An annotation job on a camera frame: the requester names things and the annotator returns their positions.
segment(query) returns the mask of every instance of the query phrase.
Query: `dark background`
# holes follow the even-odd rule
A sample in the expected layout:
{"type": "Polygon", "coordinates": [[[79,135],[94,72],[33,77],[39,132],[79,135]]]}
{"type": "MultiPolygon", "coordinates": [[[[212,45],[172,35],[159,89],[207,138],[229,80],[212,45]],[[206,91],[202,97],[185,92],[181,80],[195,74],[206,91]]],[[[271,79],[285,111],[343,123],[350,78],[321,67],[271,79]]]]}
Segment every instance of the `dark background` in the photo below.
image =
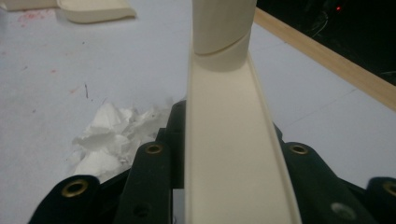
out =
{"type": "Polygon", "coordinates": [[[258,0],[257,7],[396,86],[396,1],[258,0]]]}

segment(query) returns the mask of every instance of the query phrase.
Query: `wooden board edge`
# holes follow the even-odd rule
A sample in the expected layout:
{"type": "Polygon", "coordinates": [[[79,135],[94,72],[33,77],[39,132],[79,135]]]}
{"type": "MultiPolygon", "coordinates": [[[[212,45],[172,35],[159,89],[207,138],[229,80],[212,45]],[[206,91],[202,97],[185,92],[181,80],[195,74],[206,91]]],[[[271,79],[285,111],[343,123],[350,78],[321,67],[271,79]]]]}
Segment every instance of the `wooden board edge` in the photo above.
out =
{"type": "Polygon", "coordinates": [[[300,52],[334,72],[345,81],[396,112],[396,87],[303,35],[283,21],[256,8],[254,21],[300,52]]]}

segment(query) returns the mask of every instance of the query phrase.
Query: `black mechanical part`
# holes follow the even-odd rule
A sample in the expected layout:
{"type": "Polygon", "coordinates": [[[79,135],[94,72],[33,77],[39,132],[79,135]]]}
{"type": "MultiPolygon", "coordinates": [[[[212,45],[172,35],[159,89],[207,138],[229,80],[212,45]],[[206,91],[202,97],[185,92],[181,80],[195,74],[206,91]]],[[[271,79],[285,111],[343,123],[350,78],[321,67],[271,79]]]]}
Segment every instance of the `black mechanical part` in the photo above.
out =
{"type": "Polygon", "coordinates": [[[286,143],[282,151],[304,224],[376,223],[313,148],[286,143]]]}
{"type": "MultiPolygon", "coordinates": [[[[171,223],[172,189],[183,188],[185,111],[185,101],[173,106],[166,129],[138,149],[130,170],[101,185],[89,175],[60,182],[30,223],[171,223]]],[[[304,224],[375,223],[370,213],[395,223],[395,179],[374,178],[364,190],[339,179],[311,147],[285,144],[277,127],[276,134],[304,224]]]]}
{"type": "Polygon", "coordinates": [[[172,223],[170,158],[169,147],[161,142],[137,150],[113,223],[172,223]]]}
{"type": "Polygon", "coordinates": [[[93,223],[99,212],[99,180],[74,175],[57,184],[35,210],[29,223],[93,223]]]}
{"type": "Polygon", "coordinates": [[[396,179],[375,177],[364,193],[366,204],[380,223],[396,223],[396,179]]]}
{"type": "Polygon", "coordinates": [[[172,188],[184,189],[184,139],[186,129],[186,101],[172,106],[163,141],[172,148],[172,188]]]}

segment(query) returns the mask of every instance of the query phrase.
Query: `screw hole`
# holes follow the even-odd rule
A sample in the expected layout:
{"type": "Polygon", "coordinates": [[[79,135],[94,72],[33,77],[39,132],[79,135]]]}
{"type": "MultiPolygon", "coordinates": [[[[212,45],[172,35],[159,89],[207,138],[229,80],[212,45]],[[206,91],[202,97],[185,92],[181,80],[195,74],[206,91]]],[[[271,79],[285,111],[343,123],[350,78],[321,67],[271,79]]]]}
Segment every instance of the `screw hole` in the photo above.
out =
{"type": "Polygon", "coordinates": [[[62,189],[62,195],[66,198],[73,198],[82,194],[88,188],[88,182],[84,179],[77,179],[68,183],[62,189]]]}
{"type": "Polygon", "coordinates": [[[163,146],[161,145],[151,145],[146,147],[146,152],[148,154],[158,154],[163,151],[163,146]]]}
{"type": "Polygon", "coordinates": [[[332,211],[341,219],[353,221],[356,219],[355,211],[343,203],[332,203],[332,211]]]}
{"type": "Polygon", "coordinates": [[[148,217],[150,210],[150,205],[148,203],[140,203],[134,207],[134,215],[141,218],[148,217]]]}
{"type": "Polygon", "coordinates": [[[300,155],[304,155],[308,153],[308,149],[306,149],[306,147],[301,147],[301,146],[291,146],[290,150],[300,155]]]}
{"type": "Polygon", "coordinates": [[[396,183],[387,181],[384,183],[383,188],[391,195],[396,197],[396,183]]]}

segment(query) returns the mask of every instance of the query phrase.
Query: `white surface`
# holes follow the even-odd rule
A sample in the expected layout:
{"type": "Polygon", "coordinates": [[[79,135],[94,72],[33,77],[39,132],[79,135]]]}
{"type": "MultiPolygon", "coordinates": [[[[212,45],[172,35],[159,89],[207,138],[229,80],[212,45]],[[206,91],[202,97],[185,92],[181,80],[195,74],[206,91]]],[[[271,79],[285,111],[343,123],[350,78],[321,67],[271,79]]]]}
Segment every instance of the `white surface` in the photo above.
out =
{"type": "MultiPolygon", "coordinates": [[[[144,111],[185,96],[191,2],[129,3],[136,20],[90,25],[60,9],[0,10],[0,223],[27,222],[66,177],[71,142],[103,101],[144,111]]],[[[393,111],[258,25],[250,52],[286,141],[362,187],[396,176],[393,111]]]]}

